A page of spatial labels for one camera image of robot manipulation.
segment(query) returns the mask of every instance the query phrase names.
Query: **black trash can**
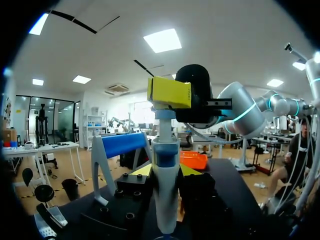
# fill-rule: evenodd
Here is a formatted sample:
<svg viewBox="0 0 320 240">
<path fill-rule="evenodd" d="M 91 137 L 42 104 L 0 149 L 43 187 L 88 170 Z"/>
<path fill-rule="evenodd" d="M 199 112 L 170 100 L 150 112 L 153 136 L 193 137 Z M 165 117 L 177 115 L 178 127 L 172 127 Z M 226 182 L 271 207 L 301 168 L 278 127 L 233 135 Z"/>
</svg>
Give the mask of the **black trash can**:
<svg viewBox="0 0 320 240">
<path fill-rule="evenodd" d="M 80 197 L 78 191 L 78 183 L 74 179 L 66 179 L 62 182 L 62 187 L 65 190 L 70 201 L 76 200 Z"/>
</svg>

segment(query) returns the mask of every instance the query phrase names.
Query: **tripod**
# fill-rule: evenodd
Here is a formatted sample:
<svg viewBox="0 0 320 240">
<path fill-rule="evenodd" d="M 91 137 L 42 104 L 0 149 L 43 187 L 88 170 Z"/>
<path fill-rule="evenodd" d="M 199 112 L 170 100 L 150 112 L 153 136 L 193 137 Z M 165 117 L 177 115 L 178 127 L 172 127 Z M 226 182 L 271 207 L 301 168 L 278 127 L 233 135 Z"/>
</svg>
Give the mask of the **tripod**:
<svg viewBox="0 0 320 240">
<path fill-rule="evenodd" d="M 35 117 L 35 135 L 38 146 L 49 143 L 48 139 L 48 117 L 45 115 L 45 104 L 41 104 L 39 116 Z"/>
</svg>

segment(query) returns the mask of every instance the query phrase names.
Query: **man's arm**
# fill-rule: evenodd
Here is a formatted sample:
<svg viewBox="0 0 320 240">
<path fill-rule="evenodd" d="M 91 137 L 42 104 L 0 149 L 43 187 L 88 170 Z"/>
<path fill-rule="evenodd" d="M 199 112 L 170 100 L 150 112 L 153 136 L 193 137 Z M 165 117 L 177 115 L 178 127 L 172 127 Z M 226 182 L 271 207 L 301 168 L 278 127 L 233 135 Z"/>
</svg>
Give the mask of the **man's arm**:
<svg viewBox="0 0 320 240">
<path fill-rule="evenodd" d="M 297 153 L 298 153 L 298 141 L 299 141 L 299 136 L 298 134 L 295 135 L 291 141 L 290 141 L 290 144 L 289 144 L 289 152 L 292 153 L 291 156 L 290 156 L 290 160 L 288 163 L 295 161 L 296 160 L 296 157 L 297 157 Z"/>
</svg>

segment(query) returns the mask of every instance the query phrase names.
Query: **orange tray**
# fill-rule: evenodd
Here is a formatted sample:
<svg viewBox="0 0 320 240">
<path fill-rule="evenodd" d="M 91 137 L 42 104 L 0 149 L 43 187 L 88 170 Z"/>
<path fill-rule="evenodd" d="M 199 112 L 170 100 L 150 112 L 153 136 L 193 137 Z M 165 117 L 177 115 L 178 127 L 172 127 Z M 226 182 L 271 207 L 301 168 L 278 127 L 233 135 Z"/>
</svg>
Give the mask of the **orange tray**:
<svg viewBox="0 0 320 240">
<path fill-rule="evenodd" d="M 192 169 L 205 169 L 208 157 L 197 151 L 180 151 L 180 163 Z"/>
</svg>

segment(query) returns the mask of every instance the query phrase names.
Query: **yellow object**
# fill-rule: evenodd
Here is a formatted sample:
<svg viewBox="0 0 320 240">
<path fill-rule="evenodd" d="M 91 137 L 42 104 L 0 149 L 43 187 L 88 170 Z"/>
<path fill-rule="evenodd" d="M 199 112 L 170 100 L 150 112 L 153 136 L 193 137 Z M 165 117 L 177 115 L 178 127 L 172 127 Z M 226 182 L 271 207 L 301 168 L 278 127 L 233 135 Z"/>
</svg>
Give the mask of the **yellow object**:
<svg viewBox="0 0 320 240">
<path fill-rule="evenodd" d="M 201 172 L 193 170 L 192 168 L 190 168 L 186 165 L 183 165 L 181 163 L 180 163 L 180 168 L 181 168 L 183 176 L 189 176 L 191 174 L 194 174 L 194 175 L 201 175 L 202 174 Z"/>
<path fill-rule="evenodd" d="M 170 80 L 155 76 L 148 79 L 147 100 L 154 108 L 189 109 L 191 108 L 191 83 Z"/>
<path fill-rule="evenodd" d="M 141 174 L 141 175 L 145 175 L 145 176 L 148 176 L 150 175 L 150 170 L 151 170 L 151 163 L 148 164 L 147 166 L 144 166 L 132 173 L 130 173 L 130 175 L 138 175 L 138 174 Z"/>
</svg>

